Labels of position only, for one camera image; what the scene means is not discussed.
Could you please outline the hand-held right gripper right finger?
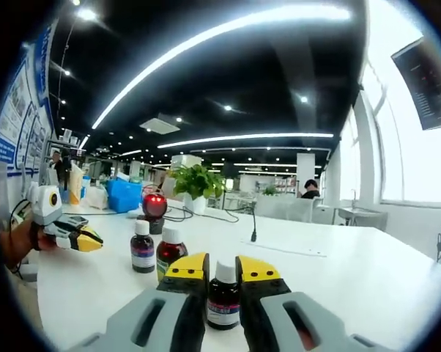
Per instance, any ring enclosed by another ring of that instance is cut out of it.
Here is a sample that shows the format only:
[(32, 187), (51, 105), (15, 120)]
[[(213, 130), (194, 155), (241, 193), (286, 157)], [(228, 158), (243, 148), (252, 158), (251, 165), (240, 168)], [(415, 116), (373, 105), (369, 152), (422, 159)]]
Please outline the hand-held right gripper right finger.
[(315, 300), (293, 292), (273, 265), (235, 258), (240, 322), (251, 351), (345, 351), (344, 323)]

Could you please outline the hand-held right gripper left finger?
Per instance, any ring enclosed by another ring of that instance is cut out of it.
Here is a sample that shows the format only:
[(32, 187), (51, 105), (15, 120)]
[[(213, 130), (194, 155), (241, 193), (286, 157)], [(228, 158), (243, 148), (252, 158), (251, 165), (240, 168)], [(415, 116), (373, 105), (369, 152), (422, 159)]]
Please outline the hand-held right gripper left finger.
[(107, 322), (107, 351), (200, 351), (205, 333), (210, 259), (188, 255), (169, 266)]

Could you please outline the person's left hand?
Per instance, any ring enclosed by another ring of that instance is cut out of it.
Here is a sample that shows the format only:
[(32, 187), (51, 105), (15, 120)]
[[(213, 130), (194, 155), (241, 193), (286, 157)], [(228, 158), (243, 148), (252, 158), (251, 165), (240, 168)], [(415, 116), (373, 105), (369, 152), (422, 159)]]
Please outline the person's left hand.
[(38, 252), (50, 251), (58, 247), (56, 244), (56, 237), (54, 235), (46, 234), (44, 227), (33, 221), (30, 224), (28, 236), (31, 247)]

